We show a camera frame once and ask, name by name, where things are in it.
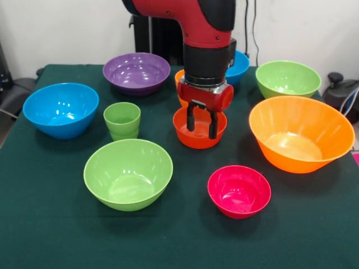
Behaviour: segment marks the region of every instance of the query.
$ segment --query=orange bowl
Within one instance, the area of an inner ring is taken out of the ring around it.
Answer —
[[[304,174],[348,153],[355,141],[352,125],[320,101],[279,96],[256,105],[250,128],[267,160],[279,169]]]
[[[177,89],[177,85],[178,82],[180,81],[181,77],[185,74],[185,70],[180,70],[178,71],[175,76],[174,76],[174,81],[176,83],[176,89]],[[188,106],[188,102],[184,101],[183,99],[180,98],[180,96],[177,94],[178,96],[178,100],[180,101],[179,103],[181,104],[182,107],[187,107]]]
[[[207,110],[194,108],[195,130],[190,132],[187,129],[187,108],[180,108],[173,116],[173,124],[178,139],[187,147],[197,150],[208,149],[216,145],[227,127],[227,117],[224,113],[218,113],[218,131],[216,139],[209,139],[209,125],[211,117]]]

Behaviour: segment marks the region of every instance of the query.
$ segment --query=black cable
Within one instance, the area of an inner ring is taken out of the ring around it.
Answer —
[[[246,13],[245,13],[245,39],[246,39],[246,50],[245,50],[245,54],[246,54],[247,57],[248,57],[247,17],[248,17],[248,0],[246,0]]]
[[[23,85],[21,85],[21,84],[18,84],[18,83],[16,83],[16,82],[14,82],[13,84],[16,85],[16,86],[18,86],[18,87],[21,87],[21,88],[23,88],[23,89],[25,89],[25,90],[27,90],[27,91],[33,92],[31,89],[29,89],[29,88],[27,88],[27,87],[25,87],[25,86],[23,86]]]
[[[256,65],[258,66],[258,55],[259,55],[259,47],[254,35],[254,26],[256,23],[256,18],[257,18],[257,0],[254,0],[254,18],[253,18],[253,25],[252,25],[252,33],[253,33],[253,40],[254,40],[254,44],[257,47],[257,57],[256,57]]]

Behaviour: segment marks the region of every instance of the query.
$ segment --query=light green bowl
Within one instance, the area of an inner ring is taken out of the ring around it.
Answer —
[[[264,98],[281,95],[311,97],[320,87],[321,78],[312,68],[290,61],[273,61],[256,71]]]
[[[162,147],[147,140],[127,139],[93,153],[85,165],[84,180],[105,205],[136,211],[156,201],[172,173],[172,159]]]

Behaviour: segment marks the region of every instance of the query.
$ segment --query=plastic bowl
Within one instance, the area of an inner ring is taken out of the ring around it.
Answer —
[[[40,131],[58,139],[85,132],[94,119],[99,96],[92,88],[76,83],[55,84],[31,94],[24,116]]]
[[[178,71],[175,76],[174,76],[174,82],[176,83],[176,89],[177,89],[177,85],[178,85],[178,82],[180,81],[181,77],[185,74],[185,70],[180,70]],[[177,94],[177,97],[178,97],[178,100],[180,101],[179,103],[181,104],[181,106],[183,108],[187,107],[188,106],[188,102],[187,101],[184,101],[182,98],[180,98],[180,96]]]
[[[311,97],[320,87],[321,78],[308,66],[290,61],[273,61],[256,71],[264,98],[282,95]]]
[[[271,189],[265,177],[245,166],[218,169],[208,180],[208,193],[217,208],[232,219],[246,219],[270,201]]]
[[[96,151],[85,165],[84,181],[105,205],[136,211],[156,201],[172,173],[172,159],[162,147],[146,140],[127,139]]]
[[[243,75],[247,72],[249,65],[250,61],[248,57],[237,50],[234,58],[234,65],[229,67],[225,76],[227,83],[232,86],[237,85]]]
[[[218,131],[216,139],[209,139],[209,125],[211,117],[207,110],[194,108],[195,130],[187,129],[187,108],[180,108],[173,116],[173,124],[177,132],[178,139],[187,147],[197,150],[208,149],[216,145],[227,127],[227,117],[224,113],[218,113]]]
[[[299,96],[260,102],[249,124],[268,161],[291,173],[316,171],[349,152],[355,141],[352,125],[340,112]]]
[[[151,53],[121,55],[103,67],[105,78],[119,92],[130,96],[147,96],[156,92],[170,71],[165,59]]]

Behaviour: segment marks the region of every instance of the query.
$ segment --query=blue bowl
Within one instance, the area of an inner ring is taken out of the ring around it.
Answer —
[[[85,132],[94,119],[99,96],[83,84],[63,83],[31,94],[22,109],[40,131],[58,139],[70,139]]]
[[[243,75],[247,72],[249,65],[250,61],[248,57],[237,50],[234,58],[234,65],[228,69],[225,76],[227,83],[232,86],[238,84]]]

